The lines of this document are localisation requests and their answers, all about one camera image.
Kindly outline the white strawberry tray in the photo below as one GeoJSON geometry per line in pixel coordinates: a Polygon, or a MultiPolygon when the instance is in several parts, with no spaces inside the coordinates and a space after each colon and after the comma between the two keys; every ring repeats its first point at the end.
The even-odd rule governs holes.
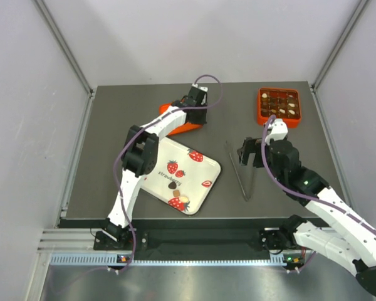
{"type": "Polygon", "coordinates": [[[221,173],[221,165],[210,157],[164,138],[159,143],[159,153],[154,170],[146,176],[142,189],[185,215],[195,215],[203,205],[213,184],[221,173]],[[180,196],[189,198],[187,203],[179,201],[168,188],[175,182],[180,196]]]}

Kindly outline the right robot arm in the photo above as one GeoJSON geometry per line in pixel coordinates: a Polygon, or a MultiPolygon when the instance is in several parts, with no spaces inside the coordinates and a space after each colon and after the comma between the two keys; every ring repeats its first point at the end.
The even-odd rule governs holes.
{"type": "Polygon", "coordinates": [[[324,232],[299,217],[288,218],[280,232],[287,248],[310,248],[352,274],[362,288],[376,297],[376,229],[347,205],[317,172],[305,167],[300,154],[287,139],[263,142],[246,138],[238,149],[245,166],[254,154],[253,167],[265,168],[287,196],[299,202],[337,233],[324,232]]]}

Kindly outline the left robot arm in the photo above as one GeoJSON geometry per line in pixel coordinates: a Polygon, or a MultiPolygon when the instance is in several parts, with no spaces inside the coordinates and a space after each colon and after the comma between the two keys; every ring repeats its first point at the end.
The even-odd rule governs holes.
{"type": "Polygon", "coordinates": [[[124,248],[129,243],[133,207],[145,176],[157,163],[160,141],[186,123],[205,124],[207,92],[208,88],[193,84],[187,95],[172,102],[153,121],[129,129],[125,145],[115,161],[122,164],[121,175],[115,176],[117,197],[102,229],[115,248],[124,248]]]}

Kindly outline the orange box lid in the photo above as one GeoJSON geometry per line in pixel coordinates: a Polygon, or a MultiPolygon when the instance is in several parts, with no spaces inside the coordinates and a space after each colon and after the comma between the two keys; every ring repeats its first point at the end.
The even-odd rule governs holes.
{"type": "MultiPolygon", "coordinates": [[[[171,103],[162,104],[159,107],[159,113],[160,114],[164,113],[170,107],[170,105],[171,105],[171,103]]],[[[196,125],[196,124],[192,124],[192,123],[188,122],[188,123],[186,123],[184,125],[179,126],[178,128],[174,129],[173,131],[171,131],[168,134],[168,136],[183,134],[185,132],[191,132],[191,131],[194,131],[194,130],[199,130],[202,127],[203,127],[203,125],[196,125]]]]}

